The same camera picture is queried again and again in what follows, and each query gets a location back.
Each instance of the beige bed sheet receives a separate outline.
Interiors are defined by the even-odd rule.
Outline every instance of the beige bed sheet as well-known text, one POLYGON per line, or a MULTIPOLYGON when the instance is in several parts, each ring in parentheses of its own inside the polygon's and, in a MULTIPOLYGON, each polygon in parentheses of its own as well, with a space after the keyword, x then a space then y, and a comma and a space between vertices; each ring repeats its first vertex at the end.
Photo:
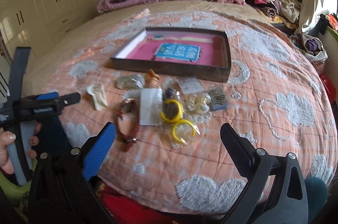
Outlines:
POLYGON ((226 13, 243 20, 256 20, 268 23, 266 19, 249 5, 242 6, 202 0, 143 4, 105 13, 70 32, 50 53, 41 58, 30 70, 27 70, 24 77, 23 94, 25 96, 39 94, 41 87, 47 82, 50 74, 56 70, 59 64, 68 60, 74 50, 80 49, 92 41, 98 33, 107 30, 122 19, 137 14, 146 8, 148 8, 152 14, 169 11, 196 10, 226 13))

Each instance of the drawer handle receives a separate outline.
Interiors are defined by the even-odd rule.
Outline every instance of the drawer handle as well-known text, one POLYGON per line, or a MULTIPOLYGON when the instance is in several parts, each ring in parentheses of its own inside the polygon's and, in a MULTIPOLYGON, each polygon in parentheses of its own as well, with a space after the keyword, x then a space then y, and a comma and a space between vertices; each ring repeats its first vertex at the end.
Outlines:
POLYGON ((25 21, 23 20, 21 11, 20 11, 20 15, 21 15, 21 20, 22 20, 22 22, 24 23, 25 21))
POLYGON ((17 19, 18 19, 19 26, 21 26, 21 24, 20 24, 20 19, 19 19, 19 15, 18 15, 18 14, 16 14, 16 17, 17 17, 17 19))

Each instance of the red plastic bag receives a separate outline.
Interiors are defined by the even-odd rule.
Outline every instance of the red plastic bag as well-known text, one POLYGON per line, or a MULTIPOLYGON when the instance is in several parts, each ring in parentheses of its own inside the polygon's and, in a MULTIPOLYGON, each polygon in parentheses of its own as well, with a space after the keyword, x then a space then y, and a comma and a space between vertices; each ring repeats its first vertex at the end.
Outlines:
POLYGON ((334 85, 331 83, 331 81, 325 77, 325 75, 321 75, 319 76, 323 85, 324 85, 324 88, 325 88, 325 91, 326 91, 326 94, 328 96, 328 100, 330 101, 330 103, 332 104, 334 102, 334 100, 336 99, 336 88, 334 87, 334 85))

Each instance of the yellow ring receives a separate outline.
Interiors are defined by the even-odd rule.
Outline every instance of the yellow ring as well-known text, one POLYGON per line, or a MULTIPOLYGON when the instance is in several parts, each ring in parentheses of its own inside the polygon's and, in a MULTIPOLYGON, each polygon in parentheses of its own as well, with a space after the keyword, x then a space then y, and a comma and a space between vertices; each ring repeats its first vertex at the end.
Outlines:
POLYGON ((188 124, 190 127, 191 127, 191 129, 192 129, 192 136, 194 136, 195 134, 196 134, 196 130, 195 130, 195 126, 194 126, 194 124, 191 122, 191 121, 189 121, 189 120, 186 120, 186 119, 181 119, 181 120, 178 120, 175 124, 174 124, 174 126, 171 128, 171 135, 172 135, 172 137, 178 142, 178 143, 183 143, 183 141, 180 139, 180 138, 178 138, 177 137, 177 135, 176 135, 176 127, 179 125, 179 124, 188 124))
POLYGON ((183 106, 182 106, 182 104, 181 104, 180 102, 178 102, 178 101, 175 100, 175 99, 168 99, 168 100, 166 100, 164 103, 166 103, 166 104, 169 104, 169 103, 175 103, 175 104, 177 105, 177 108, 178 108, 178 113, 177 113, 177 115, 176 115, 174 118, 172 118, 172 119, 168 119, 168 118, 165 116, 164 112, 161 111, 161 113, 160 113, 161 118, 162 118, 165 122, 167 122, 167 123, 175 123, 175 122, 177 122, 178 120, 180 120, 180 119, 183 117, 183 106))

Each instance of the blue label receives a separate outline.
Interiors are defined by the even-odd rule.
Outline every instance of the blue label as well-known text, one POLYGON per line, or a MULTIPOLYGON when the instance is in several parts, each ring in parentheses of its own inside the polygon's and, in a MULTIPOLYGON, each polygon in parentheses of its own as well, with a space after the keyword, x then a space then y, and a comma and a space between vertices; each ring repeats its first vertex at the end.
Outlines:
POLYGON ((195 45, 163 43, 158 48, 156 57, 182 61, 197 61, 200 50, 200 46, 195 45))

